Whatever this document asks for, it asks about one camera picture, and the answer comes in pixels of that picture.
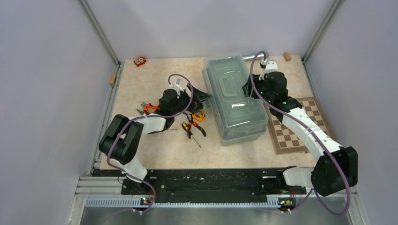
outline gray wall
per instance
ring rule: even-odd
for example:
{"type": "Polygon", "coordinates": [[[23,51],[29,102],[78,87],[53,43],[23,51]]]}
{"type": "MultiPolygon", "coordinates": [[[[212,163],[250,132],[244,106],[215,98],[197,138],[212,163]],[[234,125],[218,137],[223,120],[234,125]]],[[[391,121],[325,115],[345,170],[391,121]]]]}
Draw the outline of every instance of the gray wall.
{"type": "Polygon", "coordinates": [[[0,55],[0,224],[64,224],[115,67],[77,0],[1,1],[0,55]]]}
{"type": "Polygon", "coordinates": [[[345,1],[309,61],[337,139],[359,155],[371,224],[397,224],[398,1],[345,1]]]}
{"type": "Polygon", "coordinates": [[[119,59],[304,55],[333,0],[88,0],[119,59]]]}

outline transparent plastic box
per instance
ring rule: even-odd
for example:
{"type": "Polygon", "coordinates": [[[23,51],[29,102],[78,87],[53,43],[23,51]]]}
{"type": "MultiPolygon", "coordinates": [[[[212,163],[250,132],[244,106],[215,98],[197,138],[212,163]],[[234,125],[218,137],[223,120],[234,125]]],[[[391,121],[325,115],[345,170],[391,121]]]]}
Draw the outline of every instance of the transparent plastic box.
{"type": "Polygon", "coordinates": [[[203,77],[208,93],[213,95],[210,105],[222,145],[252,141],[267,130],[263,103],[243,93],[249,71],[241,54],[206,58],[203,77]]]}

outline pliers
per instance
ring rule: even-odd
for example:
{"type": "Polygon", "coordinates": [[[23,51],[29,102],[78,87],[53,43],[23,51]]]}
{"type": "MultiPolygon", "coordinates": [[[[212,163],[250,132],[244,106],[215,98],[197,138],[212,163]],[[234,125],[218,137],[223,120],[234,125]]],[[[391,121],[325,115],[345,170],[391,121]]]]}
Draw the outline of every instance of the pliers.
{"type": "Polygon", "coordinates": [[[141,104],[141,106],[144,108],[144,110],[142,111],[142,110],[139,110],[139,109],[137,109],[137,111],[141,114],[141,115],[144,115],[144,114],[150,114],[151,112],[149,111],[149,109],[155,109],[155,110],[157,110],[157,109],[159,109],[159,106],[154,106],[154,105],[152,105],[151,103],[145,103],[145,102],[143,102],[142,104],[141,104]]]}
{"type": "Polygon", "coordinates": [[[189,124],[188,124],[189,130],[191,129],[191,127],[193,125],[194,127],[196,127],[197,129],[199,129],[202,132],[203,136],[206,137],[206,131],[201,126],[199,126],[197,122],[193,121],[192,114],[190,114],[190,115],[188,115],[186,113],[184,113],[184,114],[187,116],[187,119],[189,121],[189,124]]]}

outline wooden tabletop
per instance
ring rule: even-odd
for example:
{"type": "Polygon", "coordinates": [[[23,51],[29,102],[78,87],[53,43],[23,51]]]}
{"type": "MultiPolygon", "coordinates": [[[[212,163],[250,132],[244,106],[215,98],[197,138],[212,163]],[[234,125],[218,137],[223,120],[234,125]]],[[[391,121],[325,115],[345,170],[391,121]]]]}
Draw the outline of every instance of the wooden tabletop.
{"type": "MultiPolygon", "coordinates": [[[[271,56],[278,64],[278,70],[285,73],[288,80],[289,95],[294,98],[311,97],[311,89],[298,55],[293,55],[286,62],[283,56],[271,56]]],[[[178,73],[186,76],[194,87],[207,91],[203,80],[202,68],[204,58],[147,59],[146,64],[137,67],[133,60],[126,60],[120,80],[113,116],[139,116],[137,108],[142,102],[158,104],[159,98],[168,88],[167,78],[178,73]]],[[[254,73],[261,73],[258,63],[254,73]]],[[[207,136],[199,130],[192,129],[196,140],[188,139],[181,123],[187,122],[185,115],[175,118],[171,128],[156,134],[141,136],[137,156],[145,168],[151,169],[194,169],[194,168],[255,168],[286,167],[290,165],[314,166],[311,154],[295,153],[277,156],[267,130],[259,139],[251,142],[222,146],[213,114],[206,111],[205,119],[200,123],[207,136]]],[[[102,155],[100,169],[112,169],[102,155]]]]}

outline wooden chessboard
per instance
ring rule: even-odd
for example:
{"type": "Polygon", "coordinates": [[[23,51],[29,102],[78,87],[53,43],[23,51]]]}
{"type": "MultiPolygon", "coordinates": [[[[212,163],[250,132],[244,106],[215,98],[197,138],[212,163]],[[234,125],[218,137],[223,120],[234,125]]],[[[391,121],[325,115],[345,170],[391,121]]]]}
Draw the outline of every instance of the wooden chessboard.
{"type": "MultiPolygon", "coordinates": [[[[315,97],[305,97],[298,98],[297,101],[303,105],[303,108],[306,110],[308,116],[328,136],[334,139],[330,126],[326,121],[326,117],[323,114],[323,111],[317,99],[315,97]]],[[[308,149],[299,140],[297,135],[295,135],[293,131],[287,128],[284,124],[279,122],[279,120],[274,115],[271,115],[268,107],[266,107],[266,109],[269,116],[268,128],[274,144],[275,154],[282,155],[289,153],[308,152],[308,149]]]]}

